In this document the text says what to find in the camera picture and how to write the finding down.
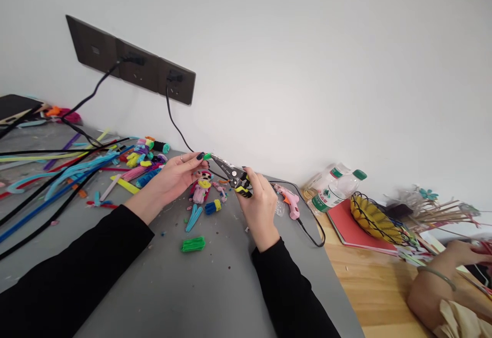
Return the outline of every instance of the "person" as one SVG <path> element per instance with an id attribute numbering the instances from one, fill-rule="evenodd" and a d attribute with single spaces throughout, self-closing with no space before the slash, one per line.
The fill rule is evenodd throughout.
<path id="1" fill-rule="evenodd" d="M 209 168 L 203 156 L 170 159 L 138 194 L 1 293 L 2 335 L 73 336 L 147 247 L 154 236 L 148 227 L 152 220 L 194 182 L 198 170 Z M 274 225 L 274 190 L 261 174 L 245 171 L 254 194 L 238 200 L 256 243 L 252 260 L 275 332 L 280 337 L 340 337 Z"/>
<path id="2" fill-rule="evenodd" d="M 490 317 L 483 314 L 478 317 L 475 312 L 454 301 L 453 291 L 456 286 L 453 277 L 456 268 L 474 264 L 492 265 L 492 256 L 485 254 L 485 250 L 480 247 L 451 241 L 446 250 L 427 266 L 419 267 L 407 304 L 439 338 L 492 338 Z"/>

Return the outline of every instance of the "phone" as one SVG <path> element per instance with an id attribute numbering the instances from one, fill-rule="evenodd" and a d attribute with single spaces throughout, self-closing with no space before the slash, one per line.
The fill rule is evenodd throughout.
<path id="1" fill-rule="evenodd" d="M 41 107 L 36 113 L 39 113 L 49 106 L 45 102 L 14 94 L 0 97 L 0 124 L 10 124 L 15 122 L 39 104 L 41 104 Z"/>

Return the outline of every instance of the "plastic bottle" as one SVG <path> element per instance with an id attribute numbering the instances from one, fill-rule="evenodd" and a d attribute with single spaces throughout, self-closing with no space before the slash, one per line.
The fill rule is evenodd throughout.
<path id="1" fill-rule="evenodd" d="M 328 188 L 320 189 L 307 205 L 316 215 L 323 215 L 332 207 L 349 198 L 357 190 L 359 183 L 366 178 L 366 173 L 357 169 L 351 175 L 333 181 L 328 185 Z"/>
<path id="2" fill-rule="evenodd" d="M 318 194 L 321 189 L 328 188 L 328 185 L 343 175 L 350 173 L 350 169 L 342 163 L 332 164 L 325 170 L 318 173 L 302 190 L 304 200 L 309 201 Z"/>

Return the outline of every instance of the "black sweater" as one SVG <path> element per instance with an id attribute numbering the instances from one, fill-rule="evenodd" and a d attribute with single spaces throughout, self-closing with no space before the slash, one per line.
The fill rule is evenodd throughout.
<path id="1" fill-rule="evenodd" d="M 153 237 L 118 207 L 0 294 L 0 336 L 73 336 Z M 278 336 L 340 337 L 282 240 L 252 257 Z"/>

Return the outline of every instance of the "wall socket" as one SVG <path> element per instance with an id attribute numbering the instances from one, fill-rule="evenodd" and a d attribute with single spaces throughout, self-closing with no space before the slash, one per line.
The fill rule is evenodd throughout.
<path id="1" fill-rule="evenodd" d="M 141 57 L 143 65 L 122 62 L 112 76 L 191 105 L 196 73 L 67 15 L 77 59 L 106 73 L 121 57 Z"/>
<path id="2" fill-rule="evenodd" d="M 116 40 L 116 51 L 118 58 L 143 57 L 144 64 L 138 65 L 133 62 L 123 62 L 119 65 L 119 76 L 126 82 L 143 87 L 147 90 L 159 91 L 159 78 L 157 75 L 159 57 L 131 45 L 123 40 Z"/>
<path id="3" fill-rule="evenodd" d="M 179 65 L 159 59 L 159 93 L 166 95 L 186 105 L 191 105 L 193 101 L 193 89 L 195 87 L 196 73 Z"/>

